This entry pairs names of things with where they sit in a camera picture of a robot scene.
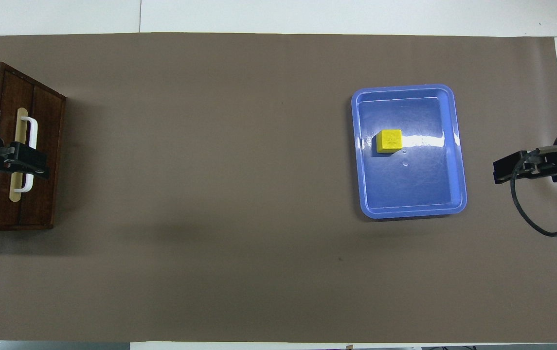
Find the brown mat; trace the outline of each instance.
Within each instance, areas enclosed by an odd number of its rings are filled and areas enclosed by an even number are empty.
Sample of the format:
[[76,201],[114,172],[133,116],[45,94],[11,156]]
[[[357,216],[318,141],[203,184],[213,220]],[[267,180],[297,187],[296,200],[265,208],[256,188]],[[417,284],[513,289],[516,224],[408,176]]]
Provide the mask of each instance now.
[[[66,95],[57,227],[0,233],[0,339],[557,342],[557,239],[492,161],[552,143],[552,38],[0,37]],[[468,205],[359,209],[349,99],[456,94]],[[521,181],[557,227],[557,185]]]

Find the yellow block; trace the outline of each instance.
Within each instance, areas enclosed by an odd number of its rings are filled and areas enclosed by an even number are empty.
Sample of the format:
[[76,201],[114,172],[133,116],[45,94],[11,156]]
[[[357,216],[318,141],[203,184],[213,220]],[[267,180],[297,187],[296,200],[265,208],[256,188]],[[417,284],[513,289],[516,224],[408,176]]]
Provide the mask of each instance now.
[[376,135],[376,150],[378,153],[394,153],[400,149],[400,129],[384,129]]

